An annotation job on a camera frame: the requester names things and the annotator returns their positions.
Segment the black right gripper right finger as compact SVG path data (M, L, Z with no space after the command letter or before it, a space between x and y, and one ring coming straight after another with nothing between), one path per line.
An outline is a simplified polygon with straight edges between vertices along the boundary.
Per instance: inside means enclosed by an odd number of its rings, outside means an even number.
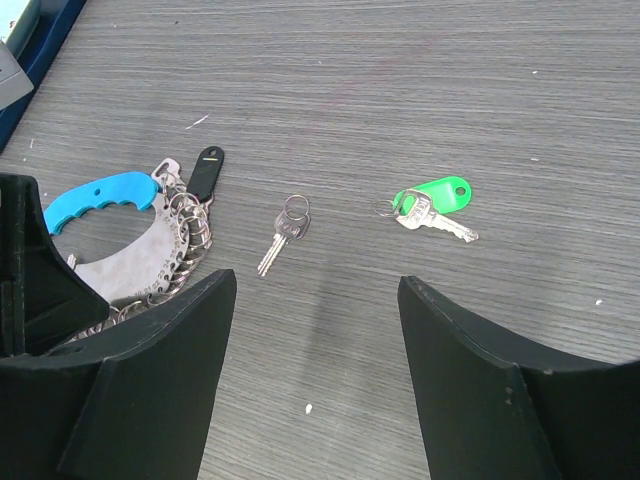
M415 276L398 287L435 479L616 479L613 365L532 341Z

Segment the silver key with ring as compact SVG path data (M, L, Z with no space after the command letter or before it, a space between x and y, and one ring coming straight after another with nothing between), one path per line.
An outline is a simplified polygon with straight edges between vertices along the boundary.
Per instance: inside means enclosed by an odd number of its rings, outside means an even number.
M288 243L304 237L310 224L310 201L308 198L301 194L289 196L274 221L275 233L272 244L257 266L260 277L264 277L269 272L278 255Z

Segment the green tag with key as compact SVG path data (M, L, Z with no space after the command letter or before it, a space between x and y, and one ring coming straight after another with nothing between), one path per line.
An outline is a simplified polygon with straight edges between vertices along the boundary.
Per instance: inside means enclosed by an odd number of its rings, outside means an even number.
M447 217L471 201L471 185L462 177L448 176L404 189L393 200L380 200L374 211L392 218L408 230L429 227L453 234L465 242L479 239L477 231Z

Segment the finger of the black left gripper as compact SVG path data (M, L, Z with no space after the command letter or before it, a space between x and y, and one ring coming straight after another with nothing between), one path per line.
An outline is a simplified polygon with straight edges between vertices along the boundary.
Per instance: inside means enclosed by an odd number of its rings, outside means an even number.
M41 355L106 319L109 311L56 249L36 179L3 173L1 355Z

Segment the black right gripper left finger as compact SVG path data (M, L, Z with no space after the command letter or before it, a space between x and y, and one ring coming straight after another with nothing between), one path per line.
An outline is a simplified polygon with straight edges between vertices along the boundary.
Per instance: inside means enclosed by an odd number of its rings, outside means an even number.
M49 479L195 479L237 292L231 269L47 351L83 390Z

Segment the steel key organizer blue handle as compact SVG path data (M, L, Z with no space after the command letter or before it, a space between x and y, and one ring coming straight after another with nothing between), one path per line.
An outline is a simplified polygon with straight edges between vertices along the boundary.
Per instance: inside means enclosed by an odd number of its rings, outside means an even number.
M105 258L67 264L107 301L108 317L75 334L73 341L113 327L138 309L159 306L176 296L212 245L209 209L214 197L200 203L187 192L180 164L166 158L150 173L130 171L104 177L56 198L45 210L51 235L70 221L109 205L133 204L151 209L154 219L136 240Z

